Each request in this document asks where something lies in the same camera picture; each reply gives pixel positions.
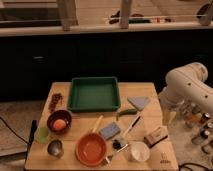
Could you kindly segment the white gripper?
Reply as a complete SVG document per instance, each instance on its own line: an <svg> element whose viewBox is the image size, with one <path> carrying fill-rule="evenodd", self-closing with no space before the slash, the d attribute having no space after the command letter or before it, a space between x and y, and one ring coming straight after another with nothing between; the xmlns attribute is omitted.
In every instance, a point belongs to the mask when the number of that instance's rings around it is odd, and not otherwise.
<svg viewBox="0 0 213 171"><path fill-rule="evenodd" d="M168 126L176 116L176 107L162 105L161 108L163 112L163 124Z"/></svg>

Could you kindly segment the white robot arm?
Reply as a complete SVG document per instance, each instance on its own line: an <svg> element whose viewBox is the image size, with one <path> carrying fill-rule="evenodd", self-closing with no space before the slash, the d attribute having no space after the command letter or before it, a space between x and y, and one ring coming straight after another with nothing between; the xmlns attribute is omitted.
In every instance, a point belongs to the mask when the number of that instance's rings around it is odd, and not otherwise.
<svg viewBox="0 0 213 171"><path fill-rule="evenodd" d="M158 94L164 125L170 123L176 110L186 101L213 114L213 88L205 84L207 78L208 70L199 62L172 69L166 74L166 86Z"/></svg>

